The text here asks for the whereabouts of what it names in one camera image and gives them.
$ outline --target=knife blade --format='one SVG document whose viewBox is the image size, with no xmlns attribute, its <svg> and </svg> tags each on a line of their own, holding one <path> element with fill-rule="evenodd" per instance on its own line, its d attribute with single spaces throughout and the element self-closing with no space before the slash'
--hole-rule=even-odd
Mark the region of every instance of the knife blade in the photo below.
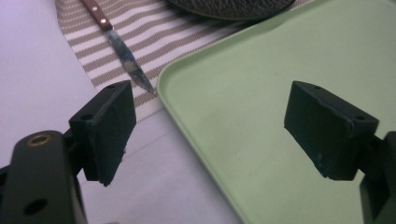
<svg viewBox="0 0 396 224">
<path fill-rule="evenodd" d="M 122 63 L 122 67 L 131 77 L 131 79 L 144 90 L 155 94 L 155 89 L 151 86 L 149 79 L 146 77 L 140 65 L 136 62 L 134 55 L 122 41 L 120 36 L 114 30 L 113 25 L 106 17 L 105 13 L 94 0 L 80 0 L 85 8 L 88 9 L 95 22 L 99 25 L 108 40 L 110 46 L 114 49 Z"/>
</svg>

